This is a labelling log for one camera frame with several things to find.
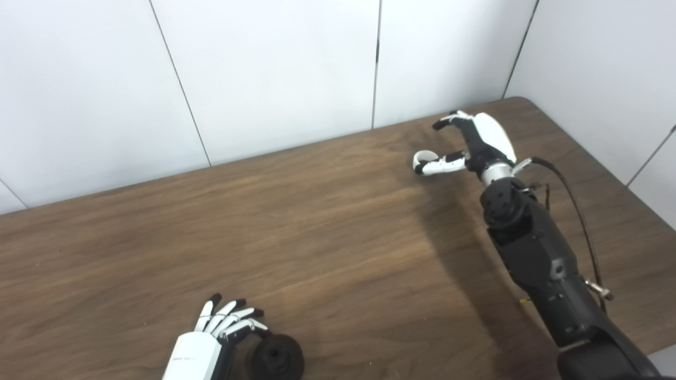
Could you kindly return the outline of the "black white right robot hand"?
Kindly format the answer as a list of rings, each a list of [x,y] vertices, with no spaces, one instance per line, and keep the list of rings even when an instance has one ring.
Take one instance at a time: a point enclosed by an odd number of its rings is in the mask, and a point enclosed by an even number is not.
[[[417,175],[432,176],[467,170],[475,173],[485,186],[514,175],[517,157],[514,147],[500,123],[487,113],[469,115],[454,111],[433,124],[434,130],[456,127],[466,149],[444,156],[420,150],[412,159]]]

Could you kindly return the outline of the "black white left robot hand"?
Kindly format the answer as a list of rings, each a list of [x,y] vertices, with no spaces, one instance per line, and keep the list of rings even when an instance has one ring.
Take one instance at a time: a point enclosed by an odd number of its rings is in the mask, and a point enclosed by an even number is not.
[[[230,300],[220,307],[220,293],[201,308],[192,330],[179,335],[163,379],[228,379],[237,346],[251,334],[266,338],[272,333],[260,321],[264,311],[247,307],[245,299]]]

